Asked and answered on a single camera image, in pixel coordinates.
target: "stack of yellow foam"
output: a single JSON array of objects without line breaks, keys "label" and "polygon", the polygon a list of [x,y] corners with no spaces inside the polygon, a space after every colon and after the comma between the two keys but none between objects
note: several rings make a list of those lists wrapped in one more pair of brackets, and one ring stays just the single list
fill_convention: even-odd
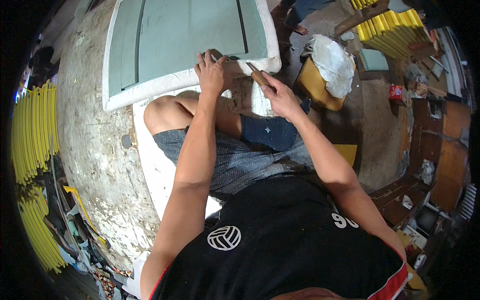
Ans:
[{"label": "stack of yellow foam", "polygon": [[21,201],[17,204],[28,239],[45,271],[61,273],[59,268],[66,267],[67,263],[61,257],[52,233],[43,222],[43,218],[48,215],[48,206],[42,189],[34,185],[29,190],[23,190],[22,194]]},{"label": "stack of yellow foam", "polygon": [[47,170],[50,139],[53,154],[59,150],[56,111],[57,87],[47,81],[21,95],[13,109],[12,159],[17,183],[26,185],[37,175],[37,168]]},{"label": "stack of yellow foam", "polygon": [[350,0],[352,2],[352,6],[356,10],[361,10],[369,5],[374,4],[377,0]]},{"label": "stack of yellow foam", "polygon": [[408,59],[410,43],[431,43],[414,9],[403,13],[387,11],[357,26],[360,41],[395,59]]}]

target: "red stripe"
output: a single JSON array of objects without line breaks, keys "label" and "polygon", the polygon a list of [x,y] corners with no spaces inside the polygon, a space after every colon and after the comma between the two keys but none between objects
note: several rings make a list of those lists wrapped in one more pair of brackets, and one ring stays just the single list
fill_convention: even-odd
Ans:
[{"label": "red stripe", "polygon": [[157,281],[156,284],[155,284],[155,287],[154,287],[153,290],[152,290],[152,293],[150,294],[150,297],[148,297],[148,300],[151,300],[151,299],[152,299],[153,293],[155,293],[156,288],[158,287],[158,284],[160,283],[160,280],[162,280],[163,275],[168,271],[168,269],[170,268],[171,265],[172,265],[172,263],[170,263],[170,264],[165,268],[165,270],[163,270],[162,274],[160,275],[160,278],[158,279],[158,281]]},{"label": "red stripe", "polygon": [[385,242],[390,248],[392,248],[402,260],[402,266],[398,271],[396,271],[390,278],[387,279],[387,282],[383,287],[381,287],[378,291],[371,294],[368,299],[369,300],[385,300],[385,299],[395,299],[398,294],[403,290],[405,284],[407,284],[407,263],[403,260],[400,253],[395,250],[392,246]]}]

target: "volleyball logo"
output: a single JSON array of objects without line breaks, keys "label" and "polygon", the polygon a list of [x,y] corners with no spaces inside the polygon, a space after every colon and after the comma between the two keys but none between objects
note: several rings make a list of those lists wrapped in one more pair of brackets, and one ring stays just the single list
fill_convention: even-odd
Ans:
[{"label": "volleyball logo", "polygon": [[241,233],[235,226],[225,226],[210,232],[208,244],[215,249],[228,251],[235,248],[241,240]]}]

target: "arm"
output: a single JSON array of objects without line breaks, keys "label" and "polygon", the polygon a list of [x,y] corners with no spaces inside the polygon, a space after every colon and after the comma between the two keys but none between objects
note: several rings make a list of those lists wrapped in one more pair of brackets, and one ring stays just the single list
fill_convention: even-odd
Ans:
[{"label": "arm", "polygon": [[277,89],[275,94],[268,86],[262,86],[265,96],[270,99],[272,109],[297,128],[312,158],[315,171],[331,193],[337,208],[362,229],[392,246],[406,261],[400,238],[385,223],[373,201],[360,186],[357,175],[348,162],[310,121],[293,92],[269,74],[264,72],[263,75]]},{"label": "arm", "polygon": [[163,270],[204,229],[205,207],[216,160],[215,108],[223,92],[223,63],[207,50],[197,54],[200,79],[198,107],[180,150],[173,188],[155,243],[140,277],[143,299],[148,299]]}]

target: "wooden handle tool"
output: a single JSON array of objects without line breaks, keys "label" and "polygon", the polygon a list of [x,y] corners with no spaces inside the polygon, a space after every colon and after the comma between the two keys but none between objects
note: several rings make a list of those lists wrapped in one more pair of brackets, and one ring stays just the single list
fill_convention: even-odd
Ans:
[{"label": "wooden handle tool", "polygon": [[253,78],[253,80],[255,80],[255,82],[257,82],[258,85],[262,86],[262,85],[266,85],[266,86],[269,86],[276,94],[276,88],[274,88],[269,82],[268,80],[262,75],[262,72],[259,71],[257,68],[255,68],[254,65],[252,65],[251,62],[247,62],[247,66],[250,67],[250,69],[252,70],[252,73],[250,74],[250,76]]}]

